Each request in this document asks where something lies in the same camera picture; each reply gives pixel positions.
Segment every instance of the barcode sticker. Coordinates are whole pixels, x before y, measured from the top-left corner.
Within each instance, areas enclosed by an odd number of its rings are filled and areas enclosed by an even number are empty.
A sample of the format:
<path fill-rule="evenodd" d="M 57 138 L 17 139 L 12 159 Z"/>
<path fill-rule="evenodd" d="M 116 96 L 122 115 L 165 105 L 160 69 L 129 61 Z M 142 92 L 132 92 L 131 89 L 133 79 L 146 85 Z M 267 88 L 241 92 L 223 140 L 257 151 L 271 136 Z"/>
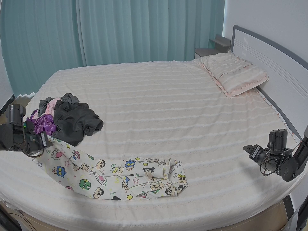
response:
<path fill-rule="evenodd" d="M 41 133 L 41 137 L 42 137 L 43 145 L 47 146 L 44 133 Z"/>
<path fill-rule="evenodd" d="M 255 157 L 255 156 L 256 156 L 256 154 L 258 153 L 259 149 L 260 149 L 260 146 L 258 146 L 258 147 L 255 149 L 254 153 L 252 154 L 252 157 Z"/>

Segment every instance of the pillow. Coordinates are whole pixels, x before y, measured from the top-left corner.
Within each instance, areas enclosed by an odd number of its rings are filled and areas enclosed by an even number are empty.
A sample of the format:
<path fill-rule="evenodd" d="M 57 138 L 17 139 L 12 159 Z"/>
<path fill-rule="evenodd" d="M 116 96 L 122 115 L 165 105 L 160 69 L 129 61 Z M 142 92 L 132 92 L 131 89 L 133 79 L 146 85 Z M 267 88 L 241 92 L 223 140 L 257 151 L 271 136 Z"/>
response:
<path fill-rule="evenodd" d="M 240 59 L 230 50 L 228 53 L 204 56 L 200 61 L 227 98 L 240 95 L 269 79 L 265 70 Z"/>

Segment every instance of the curtain fold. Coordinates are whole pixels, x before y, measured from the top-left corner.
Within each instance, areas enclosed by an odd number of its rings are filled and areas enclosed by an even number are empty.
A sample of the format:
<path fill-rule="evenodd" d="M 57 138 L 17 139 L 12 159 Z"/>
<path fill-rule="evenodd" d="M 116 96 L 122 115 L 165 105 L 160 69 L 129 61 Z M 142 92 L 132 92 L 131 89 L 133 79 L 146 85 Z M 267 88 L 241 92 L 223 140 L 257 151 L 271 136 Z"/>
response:
<path fill-rule="evenodd" d="M 57 70 L 186 61 L 222 33 L 224 0 L 3 0 L 1 44 L 15 94 Z"/>

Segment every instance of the bed sheet wrinkle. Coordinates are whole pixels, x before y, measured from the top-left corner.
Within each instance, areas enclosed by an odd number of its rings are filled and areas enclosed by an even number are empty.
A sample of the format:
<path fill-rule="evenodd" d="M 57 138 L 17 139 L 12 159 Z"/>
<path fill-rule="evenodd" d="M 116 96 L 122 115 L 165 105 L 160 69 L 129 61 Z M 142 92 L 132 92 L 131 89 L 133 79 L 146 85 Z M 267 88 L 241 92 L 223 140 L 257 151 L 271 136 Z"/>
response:
<path fill-rule="evenodd" d="M 177 197 L 140 203 L 91 201 L 57 186 L 23 155 L 1 152 L 0 161 L 5 162 L 0 172 L 7 186 L 0 186 L 1 197 L 16 206 L 22 203 L 19 207 L 30 215 L 64 229 L 214 229 L 279 202 L 306 174 L 292 182 L 260 175 L 242 147 L 266 146 L 269 131 L 285 125 L 254 90 L 226 98 L 197 60 L 58 71 L 33 97 L 27 115 L 41 99 L 66 92 L 88 103 L 105 122 L 102 131 L 85 136 L 77 148 L 108 159 L 133 154 L 181 159 L 189 187 Z M 287 143 L 296 144 L 291 136 Z M 2 174 L 6 167 L 12 169 L 10 175 Z M 36 201 L 38 197 L 44 203 Z"/>

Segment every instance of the white headboard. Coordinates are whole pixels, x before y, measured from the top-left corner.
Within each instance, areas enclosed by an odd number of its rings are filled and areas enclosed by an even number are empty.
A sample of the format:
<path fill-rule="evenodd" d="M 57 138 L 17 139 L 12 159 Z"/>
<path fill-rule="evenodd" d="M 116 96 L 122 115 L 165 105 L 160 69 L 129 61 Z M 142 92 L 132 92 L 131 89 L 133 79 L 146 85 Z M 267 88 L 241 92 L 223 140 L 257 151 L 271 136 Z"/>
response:
<path fill-rule="evenodd" d="M 258 89 L 275 106 L 295 135 L 308 125 L 308 63 L 257 33 L 234 25 L 231 51 L 269 74 Z"/>

